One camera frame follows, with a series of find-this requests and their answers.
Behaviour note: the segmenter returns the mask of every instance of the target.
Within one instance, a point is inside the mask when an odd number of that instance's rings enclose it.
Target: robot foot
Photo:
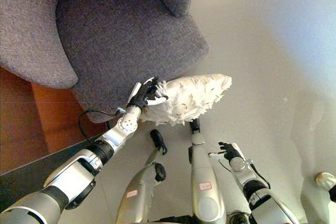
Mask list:
[[[160,147],[162,149],[162,155],[165,155],[168,151],[166,145],[164,144],[163,137],[158,130],[151,131],[151,138],[154,142],[156,148]]]

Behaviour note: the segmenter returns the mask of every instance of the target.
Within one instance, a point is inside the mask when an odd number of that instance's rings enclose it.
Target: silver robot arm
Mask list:
[[[236,143],[220,142],[223,152],[210,153],[211,158],[229,161],[231,173],[249,203],[251,224],[299,224],[293,212],[270,190],[257,172],[252,159],[245,160]]]
[[[54,224],[64,209],[74,209],[95,187],[94,177],[103,165],[123,148],[138,127],[142,109],[159,104],[167,97],[155,97],[156,79],[137,83],[130,95],[125,114],[116,126],[97,138],[92,145],[80,150],[53,171],[41,191],[29,194],[0,214],[0,222]]]

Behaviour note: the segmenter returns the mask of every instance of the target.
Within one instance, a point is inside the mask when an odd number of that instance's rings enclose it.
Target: black cable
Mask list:
[[[231,171],[230,171],[230,169],[229,168],[227,168],[225,165],[223,165],[222,163],[221,163],[221,160],[218,160],[218,162],[220,163],[220,165],[222,165],[227,171],[229,171],[229,173],[231,173]]]
[[[78,117],[78,127],[79,127],[79,131],[82,133],[82,135],[85,137],[85,139],[87,141],[89,141],[91,144],[93,144],[93,141],[90,139],[90,137],[85,133],[85,131],[83,130],[83,127],[82,127],[82,124],[81,124],[81,118],[86,115],[86,114],[89,114],[89,113],[93,113],[93,112],[96,112],[96,113],[101,113],[101,114],[104,114],[104,115],[108,115],[108,116],[111,116],[111,117],[116,117],[120,114],[120,111],[117,110],[115,112],[115,114],[110,114],[110,113],[107,113],[105,111],[101,111],[101,110],[85,110],[79,117]]]
[[[252,169],[256,172],[256,174],[258,174],[258,176],[259,176],[260,178],[262,178],[263,181],[266,182],[266,184],[268,185],[268,189],[271,189],[271,185],[270,185],[270,183],[269,183],[267,180],[265,180],[265,178],[262,177],[262,176],[260,175],[260,173],[258,173],[257,168],[254,166],[254,164],[251,164],[251,167],[252,167]]]

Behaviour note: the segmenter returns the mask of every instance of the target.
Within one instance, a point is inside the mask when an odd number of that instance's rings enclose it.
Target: white pillow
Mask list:
[[[168,96],[159,105],[147,106],[140,116],[142,121],[153,121],[156,125],[191,122],[211,109],[224,90],[231,86],[231,77],[223,74],[182,77],[169,82],[160,82],[157,95]]]

